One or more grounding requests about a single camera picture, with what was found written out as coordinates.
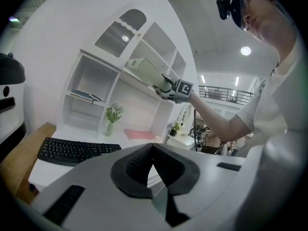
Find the pink notebook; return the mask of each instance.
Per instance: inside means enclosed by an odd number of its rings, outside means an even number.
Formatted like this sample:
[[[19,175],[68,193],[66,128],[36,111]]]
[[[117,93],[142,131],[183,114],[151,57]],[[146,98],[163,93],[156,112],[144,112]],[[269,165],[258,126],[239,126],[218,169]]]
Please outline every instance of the pink notebook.
[[[130,140],[153,140],[155,135],[151,132],[135,131],[130,129],[124,129],[127,137]]]

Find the white t-shirt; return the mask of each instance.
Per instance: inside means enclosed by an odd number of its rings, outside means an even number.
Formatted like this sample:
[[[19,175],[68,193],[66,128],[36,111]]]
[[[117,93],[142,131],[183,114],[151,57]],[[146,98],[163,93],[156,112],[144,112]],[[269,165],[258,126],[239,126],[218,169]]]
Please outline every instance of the white t-shirt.
[[[289,76],[291,76],[290,78],[292,79],[294,78],[292,72],[296,72],[296,74],[299,75],[297,73],[298,66],[307,66],[308,61],[306,56],[302,41],[297,37],[296,43],[290,54],[273,70],[267,79],[260,83],[249,103],[238,111],[237,116],[254,132],[254,134],[249,143],[247,143],[236,156],[246,157],[253,146],[265,144],[270,137],[284,133],[287,130],[287,123],[280,108],[275,102],[273,93],[276,92],[280,86],[283,86],[282,84],[285,81],[287,82]],[[295,90],[292,89],[293,91],[300,91],[300,88],[306,88],[308,86],[308,82],[305,84],[306,86],[294,87]],[[296,112],[296,107],[292,107],[292,104],[288,101],[290,95],[294,95],[294,93],[285,93],[283,100],[286,102],[285,105],[289,106],[288,111],[292,110],[292,112]]]

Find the railing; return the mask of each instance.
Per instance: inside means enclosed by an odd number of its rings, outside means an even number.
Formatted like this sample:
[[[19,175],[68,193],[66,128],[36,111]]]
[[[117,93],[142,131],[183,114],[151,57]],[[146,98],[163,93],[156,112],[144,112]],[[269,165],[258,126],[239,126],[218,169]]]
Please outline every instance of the railing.
[[[246,105],[253,93],[223,87],[199,86],[199,96]]]

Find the black keyboard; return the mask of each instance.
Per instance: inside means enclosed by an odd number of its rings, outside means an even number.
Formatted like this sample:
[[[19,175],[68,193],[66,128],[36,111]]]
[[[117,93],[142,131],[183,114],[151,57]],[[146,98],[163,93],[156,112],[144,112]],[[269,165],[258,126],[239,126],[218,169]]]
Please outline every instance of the black keyboard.
[[[54,164],[76,166],[89,158],[118,150],[121,150],[118,144],[97,144],[47,137],[40,147],[38,159]]]

